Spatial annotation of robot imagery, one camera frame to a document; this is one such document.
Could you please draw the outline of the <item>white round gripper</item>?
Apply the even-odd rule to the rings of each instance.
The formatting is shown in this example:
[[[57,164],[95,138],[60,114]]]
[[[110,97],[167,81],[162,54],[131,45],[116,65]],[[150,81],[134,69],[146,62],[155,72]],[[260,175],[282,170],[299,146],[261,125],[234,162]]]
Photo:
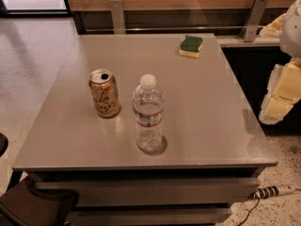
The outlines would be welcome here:
[[[295,0],[286,14],[266,25],[260,36],[279,37],[282,52],[291,57],[301,57],[301,0]],[[292,58],[285,66],[276,64],[261,103],[260,122],[274,125],[282,121],[300,100],[301,60]]]

